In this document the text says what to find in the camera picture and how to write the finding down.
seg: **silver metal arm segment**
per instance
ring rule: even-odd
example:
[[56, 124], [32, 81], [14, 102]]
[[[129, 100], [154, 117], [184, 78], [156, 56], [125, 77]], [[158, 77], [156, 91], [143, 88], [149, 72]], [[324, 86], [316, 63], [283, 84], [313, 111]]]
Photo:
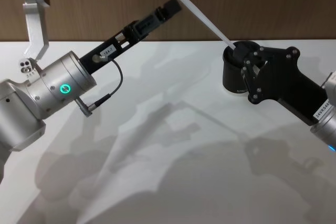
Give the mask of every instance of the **silver metal arm segment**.
[[315, 116], [319, 116], [320, 121], [310, 131], [336, 152], [336, 72], [329, 75], [322, 87], [328, 100], [316, 112]]
[[49, 46], [44, 18], [44, 8], [49, 7], [45, 0], [25, 0], [23, 8], [29, 37], [29, 46], [24, 52], [25, 58], [40, 60]]

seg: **green led ring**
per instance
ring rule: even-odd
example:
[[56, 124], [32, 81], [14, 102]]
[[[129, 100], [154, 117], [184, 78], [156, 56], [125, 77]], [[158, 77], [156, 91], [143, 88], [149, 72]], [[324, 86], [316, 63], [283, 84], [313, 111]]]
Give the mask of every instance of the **green led ring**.
[[68, 84], [62, 84], [61, 87], [59, 88], [59, 91], [61, 91], [62, 94], [67, 94], [70, 93], [71, 87]]

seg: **black cable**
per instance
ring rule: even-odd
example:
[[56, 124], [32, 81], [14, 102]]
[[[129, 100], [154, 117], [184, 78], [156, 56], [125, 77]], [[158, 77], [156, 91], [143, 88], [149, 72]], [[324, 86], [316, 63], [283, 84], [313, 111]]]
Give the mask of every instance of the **black cable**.
[[104, 102], [106, 102], [111, 96], [113, 96], [121, 87], [123, 81], [124, 81], [124, 76], [122, 74], [121, 68], [119, 66], [119, 64], [114, 60], [111, 59], [110, 61], [112, 61], [115, 66], [117, 67], [119, 74], [120, 74], [120, 82], [118, 84], [118, 86], [115, 88], [115, 90], [112, 91], [112, 93], [109, 93], [107, 95], [105, 95], [104, 97], [102, 97], [101, 99], [99, 99], [98, 101], [94, 102], [96, 107], [99, 107], [100, 105], [102, 105]]

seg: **black cylindrical cup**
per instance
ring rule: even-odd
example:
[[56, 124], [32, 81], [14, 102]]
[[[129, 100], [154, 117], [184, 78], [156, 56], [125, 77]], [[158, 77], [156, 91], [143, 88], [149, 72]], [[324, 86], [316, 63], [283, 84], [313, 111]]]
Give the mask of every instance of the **black cylindrical cup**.
[[[237, 41], [234, 45], [237, 47], [240, 43], [244, 44], [251, 51], [259, 49], [259, 45], [252, 41]], [[226, 47], [223, 53], [224, 69], [223, 69], [223, 86], [232, 93], [245, 93], [247, 87], [242, 76], [242, 68], [244, 61], [238, 61], [234, 57], [234, 51], [230, 47]]]

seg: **black metal bracket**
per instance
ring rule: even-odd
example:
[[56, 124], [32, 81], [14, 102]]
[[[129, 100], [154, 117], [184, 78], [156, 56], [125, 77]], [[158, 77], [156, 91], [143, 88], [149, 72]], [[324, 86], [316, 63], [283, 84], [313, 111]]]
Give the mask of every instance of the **black metal bracket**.
[[93, 61], [94, 56], [107, 57], [109, 60], [115, 59], [144, 39], [151, 31], [172, 18], [180, 10], [181, 7], [177, 0], [168, 1], [163, 7], [158, 7], [142, 20], [128, 24], [116, 35], [84, 55], [80, 58], [81, 64], [89, 74], [96, 72], [109, 61], [95, 62]]
[[233, 55], [243, 61], [241, 74], [251, 103], [259, 104], [272, 99], [306, 124], [318, 123], [313, 115], [327, 100], [327, 94], [299, 71], [300, 51], [296, 47], [278, 49], [259, 46], [251, 51], [244, 44], [239, 44]]

